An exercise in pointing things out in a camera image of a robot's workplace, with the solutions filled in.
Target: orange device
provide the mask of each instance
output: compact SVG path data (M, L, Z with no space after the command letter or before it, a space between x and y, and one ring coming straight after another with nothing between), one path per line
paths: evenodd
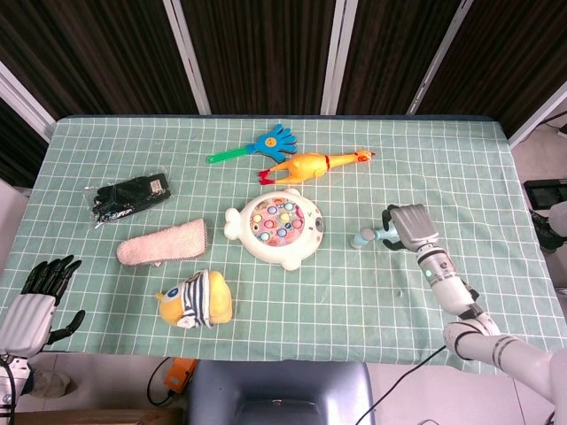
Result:
M193 375L197 362L197 359L182 359L181 357L174 358L174 364L169 369L169 372L167 372L164 384L171 391L181 394L189 382L189 379Z

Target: pink towel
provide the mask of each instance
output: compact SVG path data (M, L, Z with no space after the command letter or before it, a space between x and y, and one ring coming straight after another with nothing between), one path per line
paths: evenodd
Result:
M173 226L156 233L128 239L118 245L116 257L124 266L194 259L206 250L206 224L203 219Z

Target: black robotic finger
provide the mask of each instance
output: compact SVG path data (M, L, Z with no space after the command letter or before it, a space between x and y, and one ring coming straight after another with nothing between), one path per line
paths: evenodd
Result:
M37 277L34 279L34 281L32 282L30 288L29 288L29 293L30 294L41 294L42 293L42 288L43 288L43 284L49 279L50 276L50 271L53 268L53 262L51 263L47 263L45 264L42 268L40 268L38 270L38 274Z
M82 320L85 318L85 311L79 310L77 314L73 317L71 323L69 323L65 328L54 330L50 333L50 338L47 340L47 345L51 345L56 343L60 339L67 338L74 334L75 330L77 330L82 323Z
M392 251L399 251L399 250L403 250L404 248L406 248L401 241L398 241L396 243L392 243L392 242L388 241L387 239L385 239L384 241L382 241L382 243L385 245L386 248L388 248L389 250L392 250Z
M390 221L392 221L392 215L390 211L399 208L397 205L388 205L388 208L382 211L382 228L387 232L390 229Z
M50 275L47 277L47 280L41 289L42 294L55 296L55 288L59 286L61 279L63 279L65 269L69 263L73 261L73 258L74 257L72 255L69 255L53 266L50 271Z
M35 286L35 280L39 277L39 274L45 266L47 266L47 261L42 261L35 266L31 272L29 272L24 288L21 290L22 294L27 294L31 291L31 289Z
M58 285L53 288L51 295L55 297L55 306L59 305L59 301L61 301L61 298L63 297L63 294L65 294L65 290L67 289L67 284L71 280L71 277L73 276L75 270L79 268L81 264L82 261L80 260L77 260L73 264L71 264L71 266L69 266L63 273L63 277L58 282Z

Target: black cable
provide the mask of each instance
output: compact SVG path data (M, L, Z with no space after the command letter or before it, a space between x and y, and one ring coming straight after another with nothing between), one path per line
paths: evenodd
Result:
M546 420L545 425L553 425L555 423L554 418L555 417L555 411L552 412L549 416L548 419Z
M10 419L8 420L8 425L14 425L14 423L16 422L16 382L14 381L14 375L8 363L6 363L3 359L0 359L0 366L2 366L6 370L8 378L10 379L10 391L12 394L10 396L10 404L6 406L10 407L10 413L8 416Z
M158 373L159 368L162 367L163 364L164 364L166 361L168 361L169 359L171 359L171 357L165 357L165 358L161 361L161 363L158 364L158 366L155 368L155 370L153 371L153 373L152 373L151 376L150 376L150 381L148 381L148 386L147 386L146 391L145 391L145 395L146 395L146 397L148 398L148 401L149 401L150 403L152 403L152 404L153 404L154 406L156 406L156 407L162 407L162 406L163 406L164 404L166 404L166 403L169 401L169 399L170 399L171 397L173 397L174 394L175 394L172 390L169 390L169 391L167 392L167 397L165 397L165 398L164 398L162 401L160 401L160 402L158 402L158 401L153 401L153 400L151 399L151 394L150 394L150 386L151 386L151 381L153 380L153 377Z
M540 122L540 124L538 124L538 126L540 126L540 125L542 125L542 124L545 124L545 123L547 123L547 122L549 122L549 121L553 121L554 119L559 118L559 117L562 117L562 116L564 116L564 115L566 115L566 114L567 114L567 111L559 112L557 115L554 115L553 117L549 117L549 118L544 119L543 121Z
M424 361L422 361L419 365L417 365L416 367L413 367L411 369L409 369L404 375L400 376L400 379L398 379L398 381L396 381L396 383L381 397L378 399L378 401L373 404L369 410L367 410L363 416L361 416L361 418L356 422L355 425L359 425L359 423L362 422L362 420L364 419L364 417L369 414L370 412L372 412L374 410L374 408L376 406L378 406L380 404L380 402L382 400L384 400L386 397L388 397L390 395L390 393L393 391L394 388L396 388L398 386L399 383L401 383L401 381L408 376L409 374L411 374L412 372L415 372L417 369L419 369L421 366L423 366L425 363L427 363L429 360L433 359L435 356L437 356L440 352L442 352L443 350L446 349L446 345L443 345L441 348L437 349L431 356L429 356L427 359L425 359Z

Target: dark brown curtain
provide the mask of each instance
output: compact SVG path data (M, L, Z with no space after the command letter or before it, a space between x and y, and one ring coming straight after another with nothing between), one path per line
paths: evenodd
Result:
M360 0L337 114L405 114L458 0Z
M56 119L198 113L161 0L3 0L0 40Z
M0 99L0 179L33 187L46 150L47 143Z
M183 0L213 113L318 114L334 0Z
M475 0L418 113L482 114L512 135L567 81L567 3Z

